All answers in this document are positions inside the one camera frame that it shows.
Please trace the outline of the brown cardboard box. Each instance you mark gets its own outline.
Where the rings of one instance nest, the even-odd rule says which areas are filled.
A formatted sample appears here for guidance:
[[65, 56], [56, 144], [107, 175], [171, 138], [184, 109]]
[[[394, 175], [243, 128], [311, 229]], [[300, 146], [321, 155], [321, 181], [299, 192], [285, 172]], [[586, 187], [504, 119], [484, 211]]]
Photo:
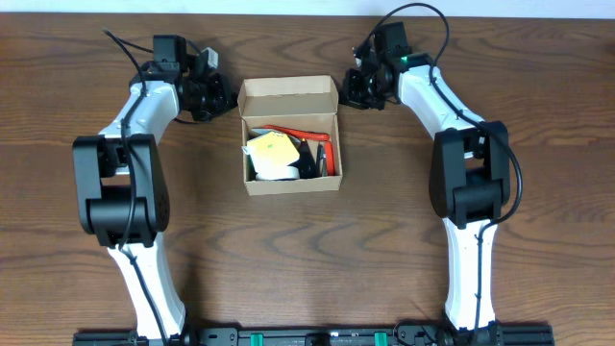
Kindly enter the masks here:
[[343, 169], [337, 119], [338, 92], [328, 75], [259, 78], [243, 81], [238, 95], [242, 143], [264, 125], [275, 125], [330, 136], [334, 176], [294, 181], [257, 181], [256, 171], [243, 157], [243, 181], [251, 196], [338, 190]]

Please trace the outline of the red stapler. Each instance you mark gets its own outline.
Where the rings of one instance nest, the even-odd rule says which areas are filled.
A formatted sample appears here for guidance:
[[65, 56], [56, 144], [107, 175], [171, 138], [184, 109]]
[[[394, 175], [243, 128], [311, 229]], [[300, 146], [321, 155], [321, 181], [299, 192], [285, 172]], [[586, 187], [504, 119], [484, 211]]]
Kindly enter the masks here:
[[319, 144], [318, 163], [322, 177], [335, 175], [333, 148], [330, 141], [324, 141]]

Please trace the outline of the red utility knife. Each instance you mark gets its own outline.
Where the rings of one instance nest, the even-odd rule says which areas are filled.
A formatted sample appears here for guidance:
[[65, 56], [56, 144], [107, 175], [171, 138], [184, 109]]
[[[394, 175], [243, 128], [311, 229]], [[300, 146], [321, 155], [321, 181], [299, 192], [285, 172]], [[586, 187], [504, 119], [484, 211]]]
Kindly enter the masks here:
[[307, 131], [301, 131], [301, 130], [296, 130], [296, 129], [275, 126], [275, 125], [264, 125], [263, 129], [278, 131], [278, 132], [281, 132], [281, 133], [284, 133], [290, 136], [297, 137], [298, 139], [314, 140], [314, 141], [329, 141], [330, 140], [330, 136], [326, 133], [307, 132]]

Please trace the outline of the white yellow sticky note pad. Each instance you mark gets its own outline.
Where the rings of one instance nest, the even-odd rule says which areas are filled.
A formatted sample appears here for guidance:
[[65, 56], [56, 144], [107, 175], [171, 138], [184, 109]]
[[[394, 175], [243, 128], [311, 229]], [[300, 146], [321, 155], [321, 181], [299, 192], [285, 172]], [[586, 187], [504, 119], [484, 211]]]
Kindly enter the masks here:
[[287, 134], [269, 132], [250, 139], [242, 147], [251, 159], [257, 173], [270, 173], [284, 168], [300, 158], [300, 154]]

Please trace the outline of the white tape roll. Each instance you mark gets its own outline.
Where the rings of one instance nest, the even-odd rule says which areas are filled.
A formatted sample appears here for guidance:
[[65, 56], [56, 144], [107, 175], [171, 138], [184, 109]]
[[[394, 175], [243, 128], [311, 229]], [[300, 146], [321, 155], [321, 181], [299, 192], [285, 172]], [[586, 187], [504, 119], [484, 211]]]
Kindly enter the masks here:
[[298, 180], [299, 178], [299, 169], [288, 165], [263, 168], [256, 174], [257, 181], [288, 181]]

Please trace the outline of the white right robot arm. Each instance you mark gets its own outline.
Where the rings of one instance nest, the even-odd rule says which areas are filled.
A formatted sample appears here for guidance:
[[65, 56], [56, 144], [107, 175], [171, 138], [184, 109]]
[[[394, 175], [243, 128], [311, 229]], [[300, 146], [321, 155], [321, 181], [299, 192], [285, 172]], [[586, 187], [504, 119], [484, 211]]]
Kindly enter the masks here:
[[431, 56], [408, 45], [401, 22], [377, 27], [354, 55], [357, 68], [346, 73], [341, 103], [381, 110], [395, 101], [417, 116], [433, 141], [429, 195], [449, 253], [445, 312], [458, 331], [483, 329], [496, 319], [491, 260], [495, 222], [510, 197], [507, 129], [460, 101]]

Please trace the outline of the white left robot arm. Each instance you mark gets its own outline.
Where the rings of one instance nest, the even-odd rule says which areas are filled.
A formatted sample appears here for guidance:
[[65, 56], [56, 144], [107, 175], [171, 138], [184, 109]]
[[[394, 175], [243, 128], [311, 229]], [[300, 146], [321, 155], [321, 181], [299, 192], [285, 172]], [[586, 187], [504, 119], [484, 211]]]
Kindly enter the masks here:
[[170, 198], [158, 146], [182, 112], [210, 122], [237, 105], [217, 71], [218, 53], [178, 35], [155, 35], [148, 62], [134, 64], [129, 97], [112, 123], [72, 144], [79, 220], [118, 265], [131, 296], [136, 327], [128, 332], [78, 332], [75, 345], [197, 345], [173, 284], [164, 231]]

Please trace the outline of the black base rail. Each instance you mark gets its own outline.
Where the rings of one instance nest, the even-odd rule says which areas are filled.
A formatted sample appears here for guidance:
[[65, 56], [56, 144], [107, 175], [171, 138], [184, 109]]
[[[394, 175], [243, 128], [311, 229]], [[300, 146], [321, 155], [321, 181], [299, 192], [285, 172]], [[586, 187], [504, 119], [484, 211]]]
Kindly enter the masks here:
[[477, 333], [436, 325], [399, 324], [393, 328], [241, 330], [209, 328], [171, 336], [176, 346], [554, 346], [549, 325], [492, 322]]

